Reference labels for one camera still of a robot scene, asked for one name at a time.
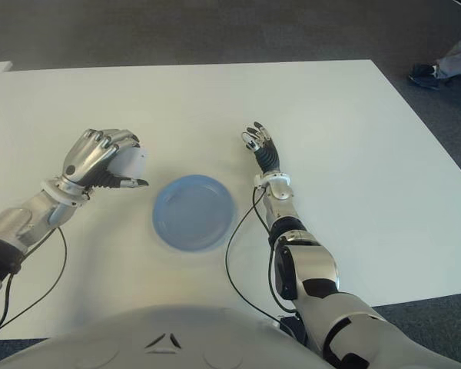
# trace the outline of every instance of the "silver metal arm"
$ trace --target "silver metal arm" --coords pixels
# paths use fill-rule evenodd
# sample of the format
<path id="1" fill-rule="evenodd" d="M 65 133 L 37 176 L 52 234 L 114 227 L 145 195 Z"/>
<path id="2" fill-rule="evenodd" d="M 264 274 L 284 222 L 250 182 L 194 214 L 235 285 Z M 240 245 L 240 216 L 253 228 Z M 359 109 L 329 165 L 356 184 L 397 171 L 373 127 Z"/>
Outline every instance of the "silver metal arm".
<path id="1" fill-rule="evenodd" d="M 461 364 L 411 341 L 357 296 L 338 291 L 333 256 L 300 221 L 290 177 L 280 171 L 271 137 L 268 133 L 264 137 L 263 126 L 255 127 L 258 131 L 249 128 L 243 140 L 264 172 L 255 178 L 255 185 L 266 191 L 276 288 L 283 299 L 296 306 L 309 349 L 344 369 L 461 368 Z M 276 164 L 269 165 L 269 158 Z"/>
<path id="2" fill-rule="evenodd" d="M 28 248 L 49 231 L 68 221 L 88 201 L 93 187 L 140 187 L 136 178 L 117 176 L 110 163 L 129 148 L 139 148 L 128 130 L 88 129 L 69 151 L 59 177 L 42 183 L 42 191 L 17 208 L 0 214 L 0 288 L 10 273 L 17 273 Z"/>

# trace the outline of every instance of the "floor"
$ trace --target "floor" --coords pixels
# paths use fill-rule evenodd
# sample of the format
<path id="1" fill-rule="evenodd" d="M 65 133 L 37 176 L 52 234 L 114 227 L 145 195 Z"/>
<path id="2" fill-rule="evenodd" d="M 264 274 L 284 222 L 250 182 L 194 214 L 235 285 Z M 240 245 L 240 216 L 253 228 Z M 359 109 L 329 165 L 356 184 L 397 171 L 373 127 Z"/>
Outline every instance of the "floor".
<path id="1" fill-rule="evenodd" d="M 12 70 L 372 59 L 461 168 L 461 77 L 440 91 L 406 80 L 460 37 L 452 0 L 0 0 Z M 461 361 L 461 295 L 377 310 Z M 0 341 L 0 359 L 32 343 Z"/>

